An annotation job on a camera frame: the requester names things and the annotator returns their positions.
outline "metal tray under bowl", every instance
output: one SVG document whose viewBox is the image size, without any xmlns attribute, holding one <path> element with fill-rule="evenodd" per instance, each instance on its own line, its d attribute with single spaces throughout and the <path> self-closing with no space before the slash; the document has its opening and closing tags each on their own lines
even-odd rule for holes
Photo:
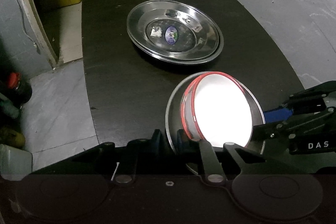
<svg viewBox="0 0 336 224">
<path fill-rule="evenodd" d="M 188 87 L 188 85 L 196 77 L 206 72 L 207 71 L 195 73 L 185 78 L 183 81 L 181 81 L 177 85 L 177 87 L 174 89 L 174 91 L 172 92 L 168 100 L 168 104 L 166 108 L 166 115 L 165 115 L 166 134 L 167 134 L 170 147 L 175 153 L 176 153 L 175 143 L 177 141 L 177 131 L 183 128 L 181 117 L 180 117 L 180 104 L 181 104 L 183 93 L 185 89 Z M 265 118 L 263 115 L 263 111 L 261 110 L 261 107 L 258 101 L 256 100 L 254 95 L 249 91 L 247 87 L 245 87 L 242 83 L 240 83 L 240 85 L 246 91 L 246 98 L 250 105 L 251 114 L 252 114 L 252 124 L 254 126 L 265 124 Z M 264 150 L 264 146 L 265 146 L 265 142 L 250 141 L 247 145 L 247 148 L 259 154 L 262 154 Z M 221 151 L 222 149 L 223 149 L 222 147 L 214 147 L 215 151 Z"/>
<path fill-rule="evenodd" d="M 127 17 L 127 32 L 141 50 L 170 63 L 206 63 L 223 49 L 223 35 L 212 19 L 171 0 L 151 0 L 134 7 Z"/>
</svg>

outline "black circular disc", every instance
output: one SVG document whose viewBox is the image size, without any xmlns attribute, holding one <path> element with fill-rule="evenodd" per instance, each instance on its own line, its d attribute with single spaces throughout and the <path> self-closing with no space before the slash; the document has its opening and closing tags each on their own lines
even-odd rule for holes
<svg viewBox="0 0 336 224">
<path fill-rule="evenodd" d="M 61 221 L 89 213 L 107 193 L 101 175 L 28 175 L 18 184 L 16 198 L 30 216 Z"/>
<path fill-rule="evenodd" d="M 295 220 L 317 209 L 322 187 L 311 175 L 239 175 L 232 193 L 247 211 L 272 220 Z"/>
</svg>

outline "dark wooden table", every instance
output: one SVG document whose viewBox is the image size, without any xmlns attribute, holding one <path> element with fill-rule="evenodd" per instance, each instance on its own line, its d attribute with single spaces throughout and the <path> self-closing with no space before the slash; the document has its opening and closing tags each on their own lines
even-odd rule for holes
<svg viewBox="0 0 336 224">
<path fill-rule="evenodd" d="M 169 65 L 140 52 L 126 30 L 126 18 L 148 0 L 83 0 L 85 80 L 99 142 L 125 145 L 165 128 L 171 92 L 190 74 L 213 70 L 246 85 L 263 110 L 303 89 L 280 49 L 237 0 L 175 0 L 209 15 L 224 35 L 224 49 L 201 66 Z"/>
</svg>

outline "blue object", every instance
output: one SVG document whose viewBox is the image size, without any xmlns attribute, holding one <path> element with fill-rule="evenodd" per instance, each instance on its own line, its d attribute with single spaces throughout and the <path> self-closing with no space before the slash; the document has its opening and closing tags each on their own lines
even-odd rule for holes
<svg viewBox="0 0 336 224">
<path fill-rule="evenodd" d="M 265 123 L 287 120 L 293 115 L 293 110 L 288 108 L 276 108 L 264 112 Z"/>
</svg>

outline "sticker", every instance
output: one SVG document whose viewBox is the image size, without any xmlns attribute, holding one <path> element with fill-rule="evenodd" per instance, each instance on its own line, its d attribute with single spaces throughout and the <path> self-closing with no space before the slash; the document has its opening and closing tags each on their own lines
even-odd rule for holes
<svg viewBox="0 0 336 224">
<path fill-rule="evenodd" d="M 170 26 L 168 27 L 168 29 L 166 30 L 166 41 L 168 44 L 170 45 L 174 45 L 177 41 L 179 34 L 177 32 L 177 29 L 174 26 Z"/>
<path fill-rule="evenodd" d="M 160 27 L 153 27 L 151 32 L 151 37 L 161 37 L 162 29 Z"/>
</svg>

